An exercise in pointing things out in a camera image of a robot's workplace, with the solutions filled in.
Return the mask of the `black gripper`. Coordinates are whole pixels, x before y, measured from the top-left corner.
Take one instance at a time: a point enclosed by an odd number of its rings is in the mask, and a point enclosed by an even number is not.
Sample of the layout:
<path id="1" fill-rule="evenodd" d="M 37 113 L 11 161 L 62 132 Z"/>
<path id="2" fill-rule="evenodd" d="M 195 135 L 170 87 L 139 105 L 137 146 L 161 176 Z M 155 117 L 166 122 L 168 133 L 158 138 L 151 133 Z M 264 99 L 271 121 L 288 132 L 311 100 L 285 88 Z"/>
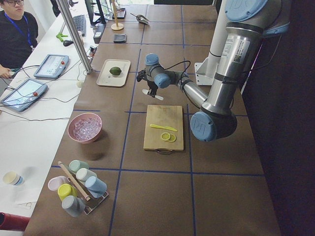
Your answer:
<path id="1" fill-rule="evenodd" d="M 154 81 L 149 80 L 148 76 L 146 75 L 145 69 L 138 72 L 138 74 L 136 76 L 136 80 L 137 80 L 137 82 L 141 82 L 142 80 L 146 81 L 149 88 L 150 88 L 148 91 L 148 95 L 150 95 L 151 97 L 156 96 L 158 86 L 154 83 Z"/>

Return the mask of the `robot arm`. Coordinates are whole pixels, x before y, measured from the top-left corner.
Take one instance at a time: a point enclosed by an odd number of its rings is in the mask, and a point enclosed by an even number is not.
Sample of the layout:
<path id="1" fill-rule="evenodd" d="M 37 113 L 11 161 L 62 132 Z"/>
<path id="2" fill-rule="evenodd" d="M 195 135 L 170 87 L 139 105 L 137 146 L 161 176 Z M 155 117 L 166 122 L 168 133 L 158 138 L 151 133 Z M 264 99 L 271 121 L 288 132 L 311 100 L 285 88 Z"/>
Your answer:
<path id="1" fill-rule="evenodd" d="M 190 119 L 190 129 L 200 141 L 210 142 L 231 135 L 237 119 L 231 111 L 234 93 L 242 74 L 250 69 L 261 40 L 280 35 L 289 26 L 289 0 L 224 0 L 208 56 L 196 73 L 210 80 L 205 93 L 185 72 L 162 67 L 156 54 L 145 57 L 145 68 L 137 81 L 146 81 L 148 94 L 176 85 L 198 108 Z"/>

